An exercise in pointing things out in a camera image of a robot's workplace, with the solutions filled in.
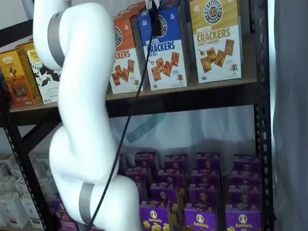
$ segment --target cardboard box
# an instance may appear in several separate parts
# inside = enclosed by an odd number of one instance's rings
[[[168,201],[142,201],[140,204],[140,219],[143,230],[173,231]]]
[[[21,203],[18,193],[11,192],[0,196],[0,204],[11,227],[23,228],[29,217]]]
[[[50,70],[42,64],[35,49],[27,51],[27,55],[44,104],[57,102],[61,71]]]
[[[113,94],[137,91],[141,83],[145,57],[136,11],[114,17],[116,35],[115,64],[110,77]],[[148,75],[145,75],[144,89]]]
[[[241,78],[237,0],[190,1],[199,83]]]
[[[0,68],[15,107],[34,105],[41,97],[27,58],[21,46],[16,50],[0,53]]]
[[[163,2],[159,10],[162,36],[153,37],[147,69],[151,90],[186,87],[189,77],[189,45],[183,1]],[[147,11],[138,16],[145,57],[151,36]]]
[[[39,214],[35,208],[31,195],[29,193],[24,194],[21,197],[21,203],[23,204],[28,217],[30,218],[30,222],[33,228],[43,229],[43,225],[40,221]]]

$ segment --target purple box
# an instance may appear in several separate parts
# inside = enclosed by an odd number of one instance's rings
[[[220,169],[220,153],[197,153],[196,169]]]
[[[173,230],[168,201],[142,201],[140,219],[143,230]]]
[[[260,172],[260,161],[251,155],[234,154],[233,155],[233,170],[247,171],[247,172]]]
[[[135,155],[135,165],[138,167],[150,167],[153,179],[157,179],[159,163],[155,152],[139,152]]]
[[[226,222],[228,230],[261,231],[260,207],[255,204],[227,204]]]
[[[197,204],[199,201],[203,203],[211,203],[219,206],[219,186],[218,184],[190,184],[188,189],[189,201]]]
[[[174,227],[180,228],[182,224],[183,204],[180,204],[178,188],[173,183],[161,182],[151,185],[151,196],[155,200],[168,200],[171,207],[171,221]]]
[[[187,154],[166,155],[165,168],[174,168],[188,172]]]
[[[210,204],[190,204],[185,207],[186,229],[188,231],[218,230],[217,209]]]
[[[230,185],[229,201],[233,203],[262,203],[261,188],[256,185]]]
[[[146,187],[149,189],[152,184],[151,169],[149,167],[132,167],[128,168],[125,174],[135,182],[144,180]]]

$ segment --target white box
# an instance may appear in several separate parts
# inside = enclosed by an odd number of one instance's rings
[[[23,177],[20,177],[20,178],[16,181],[15,186],[16,186],[17,191],[18,191],[18,194],[19,194],[20,196],[23,196],[24,194],[29,193],[29,190],[28,190],[28,188],[27,188],[25,179],[24,179]]]
[[[23,204],[28,217],[30,218],[30,222],[34,228],[43,229],[43,225],[40,221],[39,214],[35,208],[31,195],[26,193],[21,198],[21,203]]]
[[[29,217],[20,201],[18,193],[12,192],[0,196],[0,204],[8,218],[11,227],[23,228],[29,221]]]

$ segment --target snack box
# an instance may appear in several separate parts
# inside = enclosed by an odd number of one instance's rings
[[[258,204],[226,204],[228,231],[261,231],[261,210]]]
[[[173,231],[168,201],[142,201],[140,219],[144,231]]]
[[[153,199],[169,201],[169,206],[171,207],[171,222],[175,228],[180,228],[183,219],[183,204],[180,203],[177,186],[167,182],[153,183],[150,191]]]
[[[188,203],[185,207],[185,219],[187,231],[218,230],[218,214],[214,205]]]
[[[153,36],[151,19],[147,10],[139,14],[138,20],[145,57],[149,49],[147,69],[151,90],[186,87],[190,58],[185,24],[183,1],[163,1],[159,10],[161,36]]]
[[[115,64],[110,77],[113,94],[138,91],[145,64],[142,48],[138,12],[127,11],[114,17],[116,55]]]
[[[220,153],[197,153],[196,169],[220,169]]]
[[[261,164],[258,158],[251,155],[234,154],[233,155],[233,170],[260,172]]]
[[[35,105],[40,102],[39,90],[23,46],[0,53],[0,68],[15,107]]]
[[[191,0],[199,83],[241,78],[241,38],[236,0]]]
[[[155,152],[138,152],[135,155],[135,165],[139,167],[150,167],[154,179],[157,179],[159,171],[158,156]]]

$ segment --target cracker box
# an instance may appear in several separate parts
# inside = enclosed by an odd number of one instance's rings
[[[178,188],[175,184],[161,182],[151,185],[151,197],[155,200],[168,200],[171,207],[171,222],[175,228],[182,224],[183,204],[180,203]]]
[[[26,193],[21,197],[21,203],[23,204],[28,217],[30,218],[30,222],[33,228],[43,229],[43,225],[40,221],[39,214],[35,208],[31,195]]]
[[[229,201],[233,203],[262,203],[260,186],[256,185],[230,185]]]
[[[135,155],[135,165],[139,167],[151,168],[151,173],[154,179],[157,179],[159,163],[155,152],[138,152]]]
[[[6,193],[0,196],[0,204],[11,227],[23,228],[29,221],[29,217],[16,192]]]
[[[144,231],[173,231],[168,201],[142,201],[140,219]]]
[[[233,170],[260,172],[260,161],[255,156],[235,154],[233,155]]]
[[[261,210],[257,204],[227,204],[228,231],[261,231]]]
[[[220,169],[220,153],[197,153],[196,169]]]
[[[186,87],[189,75],[189,52],[183,1],[163,2],[159,10],[161,36],[153,37],[147,69],[151,90]],[[147,11],[138,16],[145,57],[151,36]]]
[[[133,167],[128,168],[126,176],[133,179],[135,182],[144,180],[149,189],[152,183],[151,169],[149,167]]]
[[[110,77],[113,94],[137,91],[141,83],[145,57],[137,12],[128,11],[114,17],[116,55]]]
[[[187,231],[218,230],[217,209],[210,204],[190,204],[185,207]]]
[[[237,0],[190,1],[199,83],[241,77]]]
[[[15,107],[40,102],[39,90],[24,47],[0,54],[0,68]]]
[[[190,184],[188,193],[189,201],[197,204],[199,201],[203,203],[211,203],[219,206],[219,186],[218,184]]]

